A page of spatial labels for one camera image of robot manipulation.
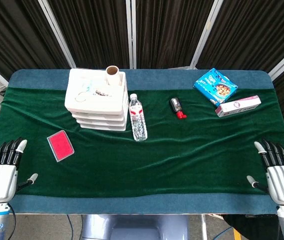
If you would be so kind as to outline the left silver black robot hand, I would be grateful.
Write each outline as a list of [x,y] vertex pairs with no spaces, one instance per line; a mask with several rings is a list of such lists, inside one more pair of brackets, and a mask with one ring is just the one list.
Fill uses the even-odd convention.
[[0,146],[0,204],[8,203],[18,191],[37,180],[38,174],[34,173],[25,182],[17,184],[20,160],[26,145],[27,140],[19,137]]

